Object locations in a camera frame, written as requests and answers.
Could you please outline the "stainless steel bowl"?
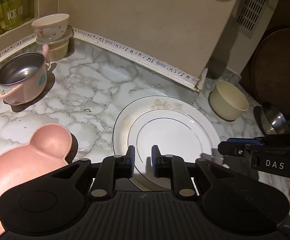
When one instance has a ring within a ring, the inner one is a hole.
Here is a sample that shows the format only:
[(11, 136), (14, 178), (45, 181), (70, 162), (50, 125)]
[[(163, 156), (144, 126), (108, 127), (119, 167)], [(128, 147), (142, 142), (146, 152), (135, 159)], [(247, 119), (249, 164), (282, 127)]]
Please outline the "stainless steel bowl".
[(290, 127), (279, 109), (268, 103), (261, 106), (261, 130), (265, 135), (289, 134)]

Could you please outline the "small white rimmed plate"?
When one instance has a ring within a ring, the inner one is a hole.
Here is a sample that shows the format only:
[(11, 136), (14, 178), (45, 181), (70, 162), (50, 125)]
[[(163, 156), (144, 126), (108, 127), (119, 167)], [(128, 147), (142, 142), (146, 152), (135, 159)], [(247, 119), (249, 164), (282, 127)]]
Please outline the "small white rimmed plate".
[(177, 155), (190, 163), (212, 153), (212, 142), (200, 124), (182, 113), (166, 109), (149, 111), (137, 118), (127, 142), (135, 146), (135, 167), (140, 174), (146, 181), (166, 189), (170, 188), (168, 180), (153, 175), (153, 145), (159, 147), (162, 155)]

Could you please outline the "large white floral plate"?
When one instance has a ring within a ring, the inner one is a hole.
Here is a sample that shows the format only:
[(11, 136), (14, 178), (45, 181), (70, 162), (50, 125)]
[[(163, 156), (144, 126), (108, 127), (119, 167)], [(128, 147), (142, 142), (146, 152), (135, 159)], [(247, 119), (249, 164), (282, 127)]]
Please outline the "large white floral plate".
[(170, 189), (168, 179), (153, 175), (154, 145), (162, 155), (178, 155), (189, 163), (198, 158), (222, 162), (216, 152), (220, 137), (211, 122), (195, 107), (168, 96), (146, 96), (129, 103), (116, 119), (112, 141), (116, 155), (134, 146), (131, 182), (142, 191)]

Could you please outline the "cream round bowl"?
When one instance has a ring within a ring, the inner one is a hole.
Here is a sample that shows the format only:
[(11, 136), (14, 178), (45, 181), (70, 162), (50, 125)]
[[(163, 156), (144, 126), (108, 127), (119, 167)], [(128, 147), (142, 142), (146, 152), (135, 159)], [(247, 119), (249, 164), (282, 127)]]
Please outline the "cream round bowl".
[(249, 109), (246, 96), (233, 84), (219, 80), (208, 97), (212, 110), (226, 121), (234, 121)]

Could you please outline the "pink bear-shaped plate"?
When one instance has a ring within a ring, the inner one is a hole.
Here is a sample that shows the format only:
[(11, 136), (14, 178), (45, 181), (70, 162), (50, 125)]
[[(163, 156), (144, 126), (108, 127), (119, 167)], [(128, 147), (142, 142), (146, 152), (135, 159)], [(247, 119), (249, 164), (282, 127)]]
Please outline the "pink bear-shaped plate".
[(12, 187), (66, 166), (71, 148), (72, 135), (64, 126), (46, 124), (38, 128), (28, 144), (0, 155), (0, 196)]

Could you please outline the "pink steel-lined handled bowl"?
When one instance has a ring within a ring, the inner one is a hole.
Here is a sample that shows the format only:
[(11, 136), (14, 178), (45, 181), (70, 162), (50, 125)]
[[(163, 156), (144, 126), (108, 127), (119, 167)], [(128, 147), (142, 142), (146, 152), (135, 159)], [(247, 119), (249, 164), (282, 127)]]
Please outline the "pink steel-lined handled bowl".
[(37, 98), (46, 87), (49, 66), (47, 44), (41, 53), (22, 53), (10, 59), (0, 68), (0, 99), (16, 106)]

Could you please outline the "round wooden cutting board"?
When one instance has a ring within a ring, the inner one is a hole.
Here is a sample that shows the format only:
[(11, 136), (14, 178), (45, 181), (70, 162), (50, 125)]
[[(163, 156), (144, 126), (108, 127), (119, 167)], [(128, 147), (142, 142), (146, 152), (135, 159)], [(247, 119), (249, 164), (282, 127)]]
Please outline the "round wooden cutting board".
[(255, 51), (251, 82), (259, 103), (290, 114), (290, 29), (267, 36)]

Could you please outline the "beige ribbed cup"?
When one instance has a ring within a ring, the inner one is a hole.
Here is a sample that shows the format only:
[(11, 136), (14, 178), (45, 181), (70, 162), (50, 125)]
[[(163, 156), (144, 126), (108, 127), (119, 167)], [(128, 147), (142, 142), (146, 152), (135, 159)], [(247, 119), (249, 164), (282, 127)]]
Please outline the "beige ribbed cup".
[(39, 45), (47, 44), (49, 46), (49, 58), (50, 61), (59, 61), (67, 56), (69, 41), (73, 37), (73, 29), (67, 28), (63, 37), (59, 40), (52, 42), (42, 42), (36, 39), (36, 43)]

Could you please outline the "white ventilation grille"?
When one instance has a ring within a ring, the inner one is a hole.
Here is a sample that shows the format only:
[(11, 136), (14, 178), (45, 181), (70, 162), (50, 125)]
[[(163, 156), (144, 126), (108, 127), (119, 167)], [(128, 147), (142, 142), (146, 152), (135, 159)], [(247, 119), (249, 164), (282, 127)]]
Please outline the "white ventilation grille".
[(260, 21), (267, 0), (242, 0), (235, 24), (240, 33), (251, 38)]

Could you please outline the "white floral ceramic bowl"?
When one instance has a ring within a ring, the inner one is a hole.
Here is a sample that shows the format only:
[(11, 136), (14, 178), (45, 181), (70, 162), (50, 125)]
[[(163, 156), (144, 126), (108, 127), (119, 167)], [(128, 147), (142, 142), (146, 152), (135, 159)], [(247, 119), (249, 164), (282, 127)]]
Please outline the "white floral ceramic bowl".
[(39, 41), (53, 42), (65, 34), (69, 17), (69, 14), (52, 14), (33, 21), (31, 26)]

